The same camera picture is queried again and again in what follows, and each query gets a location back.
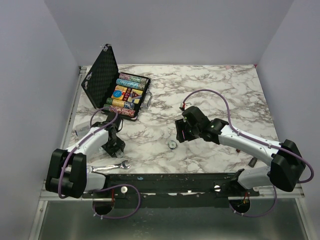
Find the blue white poker chip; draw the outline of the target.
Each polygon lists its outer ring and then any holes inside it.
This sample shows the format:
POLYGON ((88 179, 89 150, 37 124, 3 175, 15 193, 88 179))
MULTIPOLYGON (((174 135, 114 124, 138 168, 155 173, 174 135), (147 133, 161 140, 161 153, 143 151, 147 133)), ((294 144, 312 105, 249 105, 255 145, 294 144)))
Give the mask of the blue white poker chip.
POLYGON ((174 150, 177 148, 177 143, 174 141, 174 140, 170 140, 168 142, 168 147, 171 149, 171 150, 174 150))

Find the black poker set case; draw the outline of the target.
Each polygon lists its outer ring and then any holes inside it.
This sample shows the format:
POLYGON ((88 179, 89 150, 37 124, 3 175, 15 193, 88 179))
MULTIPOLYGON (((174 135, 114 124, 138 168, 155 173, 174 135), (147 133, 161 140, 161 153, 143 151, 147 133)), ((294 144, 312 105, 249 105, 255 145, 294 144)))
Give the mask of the black poker set case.
POLYGON ((124 119, 135 121, 144 105, 150 83, 149 77, 120 72, 112 46, 105 44, 81 87, 95 109, 109 105, 124 119), (138 104, 128 101, 132 90, 143 92, 138 104))

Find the red triangular dealer button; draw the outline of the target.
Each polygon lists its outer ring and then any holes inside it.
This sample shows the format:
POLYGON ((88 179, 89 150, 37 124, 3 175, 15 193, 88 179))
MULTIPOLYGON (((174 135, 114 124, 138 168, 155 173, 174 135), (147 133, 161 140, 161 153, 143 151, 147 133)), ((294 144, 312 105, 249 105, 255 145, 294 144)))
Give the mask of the red triangular dealer button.
POLYGON ((131 103, 134 103, 134 104, 138 104, 140 102, 142 94, 143 94, 142 91, 132 90, 130 95, 129 95, 128 101, 131 102, 131 103))

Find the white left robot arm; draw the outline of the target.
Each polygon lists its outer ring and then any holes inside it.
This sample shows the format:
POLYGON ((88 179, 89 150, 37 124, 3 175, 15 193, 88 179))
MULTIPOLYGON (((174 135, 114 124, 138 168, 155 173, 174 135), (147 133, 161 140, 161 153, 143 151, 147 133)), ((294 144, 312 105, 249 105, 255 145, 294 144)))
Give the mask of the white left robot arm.
POLYGON ((80 198, 85 192, 94 191, 104 198, 110 194, 111 185, 101 171, 126 168, 123 163, 112 166, 93 167, 87 160, 99 148, 110 157, 121 158, 124 155, 125 142, 117 133, 121 130, 123 120, 115 112, 108 113, 106 120, 90 125, 88 133, 74 145, 53 151, 49 163, 45 189, 57 193, 62 199, 80 198))

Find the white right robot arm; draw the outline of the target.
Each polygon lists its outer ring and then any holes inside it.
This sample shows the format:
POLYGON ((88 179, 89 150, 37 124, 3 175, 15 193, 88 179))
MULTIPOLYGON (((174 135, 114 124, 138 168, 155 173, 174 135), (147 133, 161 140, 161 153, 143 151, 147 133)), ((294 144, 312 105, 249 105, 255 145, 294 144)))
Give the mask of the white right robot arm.
POLYGON ((255 169, 237 171, 230 183, 230 191, 236 196, 254 187, 271 185, 284 192, 292 192, 306 168, 293 141, 285 140, 281 143, 242 132, 225 120, 209 120, 195 106, 182 112, 182 118, 175 121, 175 127, 176 139, 180 143, 202 139, 232 147, 265 164, 255 169))

